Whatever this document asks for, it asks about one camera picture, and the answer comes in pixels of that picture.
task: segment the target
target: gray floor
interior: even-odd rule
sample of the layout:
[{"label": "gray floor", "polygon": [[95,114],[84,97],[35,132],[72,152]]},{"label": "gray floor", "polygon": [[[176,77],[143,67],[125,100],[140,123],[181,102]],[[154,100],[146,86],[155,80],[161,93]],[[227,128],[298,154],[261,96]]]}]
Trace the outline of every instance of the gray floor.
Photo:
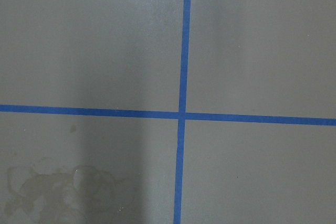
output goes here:
[{"label": "gray floor", "polygon": [[[183,0],[0,0],[0,104],[177,111]],[[187,111],[336,118],[335,0],[192,0]],[[0,113],[0,223],[172,223],[176,120]],[[182,224],[336,222],[336,127],[187,121]]]}]

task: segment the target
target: gray surface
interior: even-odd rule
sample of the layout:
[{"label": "gray surface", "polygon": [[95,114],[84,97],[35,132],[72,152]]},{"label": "gray surface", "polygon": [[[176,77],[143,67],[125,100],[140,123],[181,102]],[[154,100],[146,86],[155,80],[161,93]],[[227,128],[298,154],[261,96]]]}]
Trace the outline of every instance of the gray surface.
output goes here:
[{"label": "gray surface", "polygon": [[[61,206],[70,201],[63,210],[55,210],[56,216],[78,209],[72,202],[76,197],[66,190],[67,187],[57,189],[57,177],[74,176],[76,168],[87,165],[99,172],[108,172],[115,179],[115,194],[106,198],[108,191],[104,184],[99,184],[102,181],[88,177],[93,179],[93,186],[101,186],[103,196],[98,193],[94,196],[102,200],[108,210],[90,212],[93,202],[90,198],[91,202],[83,201],[84,210],[81,209],[91,218],[88,222],[55,223],[101,224],[110,223],[112,218],[112,223],[172,223],[175,120],[0,113],[0,124],[1,224],[38,223],[39,214],[53,204]],[[34,175],[28,173],[30,169],[34,170]],[[39,184],[35,173],[43,174],[44,184]],[[36,188],[27,186],[29,178],[38,185]],[[75,187],[76,177],[70,180],[70,188]],[[14,192],[9,192],[8,184],[14,187]],[[56,195],[48,194],[52,190]],[[41,196],[34,198],[34,191]],[[17,193],[24,196],[19,199],[34,202],[28,214],[23,210],[24,204],[10,206]],[[45,208],[39,205],[41,199],[45,201]],[[4,214],[11,209],[10,216]],[[39,223],[54,223],[52,216],[53,211],[45,222]]]},{"label": "gray surface", "polygon": [[176,111],[182,3],[0,0],[0,103]]},{"label": "gray surface", "polygon": [[182,224],[336,222],[336,127],[186,124]]},{"label": "gray surface", "polygon": [[192,0],[191,112],[336,115],[335,0]]}]

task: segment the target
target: horizontal blue line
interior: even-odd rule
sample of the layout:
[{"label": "horizontal blue line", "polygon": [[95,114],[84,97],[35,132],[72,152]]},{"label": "horizontal blue line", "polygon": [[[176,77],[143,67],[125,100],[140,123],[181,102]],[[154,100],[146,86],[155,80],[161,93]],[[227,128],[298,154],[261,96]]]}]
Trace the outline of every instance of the horizontal blue line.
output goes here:
[{"label": "horizontal blue line", "polygon": [[64,107],[4,105],[4,104],[0,104],[0,111],[62,114],[62,115],[119,116],[125,118],[178,119],[178,112],[164,112],[164,111],[84,109],[84,108],[64,108]]},{"label": "horizontal blue line", "polygon": [[335,126],[336,119],[328,118],[297,118],[289,116],[269,115],[234,115],[234,114],[211,114],[211,113],[185,113],[186,120],[203,121],[226,121],[248,123],[280,123],[280,124],[306,124]]}]

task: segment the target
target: blue grout line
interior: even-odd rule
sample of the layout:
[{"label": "blue grout line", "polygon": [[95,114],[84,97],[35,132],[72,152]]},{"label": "blue grout line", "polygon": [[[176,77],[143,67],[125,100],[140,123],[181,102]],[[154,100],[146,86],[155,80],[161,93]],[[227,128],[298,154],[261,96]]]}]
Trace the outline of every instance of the blue grout line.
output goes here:
[{"label": "blue grout line", "polygon": [[186,111],[186,97],[187,97],[190,11],[191,11],[191,0],[183,0],[180,97],[178,100],[180,117],[178,119],[179,121],[177,127],[174,224],[181,223],[181,210],[182,210],[183,156],[184,156],[185,111]]},{"label": "blue grout line", "polygon": [[269,115],[234,115],[211,113],[185,113],[186,120],[249,122],[249,123],[279,123],[279,124],[304,124],[336,126],[333,118],[298,118],[289,116]]},{"label": "blue grout line", "polygon": [[24,106],[0,104],[2,112],[62,114],[62,115],[93,115],[93,116],[119,116],[125,118],[159,118],[178,119],[178,112],[165,111],[137,111],[137,110],[108,110],[108,109],[84,109],[47,106]]}]

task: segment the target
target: small brown spot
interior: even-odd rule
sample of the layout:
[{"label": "small brown spot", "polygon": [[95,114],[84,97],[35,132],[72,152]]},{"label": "small brown spot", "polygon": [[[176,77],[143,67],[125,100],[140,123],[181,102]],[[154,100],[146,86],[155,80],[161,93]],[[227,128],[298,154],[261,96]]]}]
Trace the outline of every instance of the small brown spot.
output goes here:
[{"label": "small brown spot", "polygon": [[70,127],[70,133],[73,133],[77,130],[77,127],[73,124],[71,127]]}]

